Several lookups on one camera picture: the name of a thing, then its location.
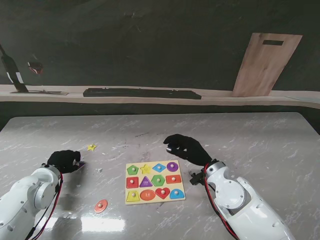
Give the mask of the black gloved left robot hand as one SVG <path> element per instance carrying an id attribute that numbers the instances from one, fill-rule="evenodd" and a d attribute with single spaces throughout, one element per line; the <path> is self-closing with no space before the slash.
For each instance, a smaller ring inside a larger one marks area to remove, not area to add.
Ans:
<path id="1" fill-rule="evenodd" d="M 79 169 L 81 153 L 73 150 L 55 151 L 47 160 L 47 164 L 57 168 L 62 174 L 72 173 Z"/>

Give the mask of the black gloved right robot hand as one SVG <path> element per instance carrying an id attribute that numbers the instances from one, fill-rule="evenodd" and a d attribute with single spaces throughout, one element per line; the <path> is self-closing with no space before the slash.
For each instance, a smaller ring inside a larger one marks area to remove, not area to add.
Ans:
<path id="1" fill-rule="evenodd" d="M 213 160 L 202 145 L 192 137 L 173 134 L 168 136 L 163 143 L 167 145 L 168 153 L 194 165 L 204 167 Z"/>

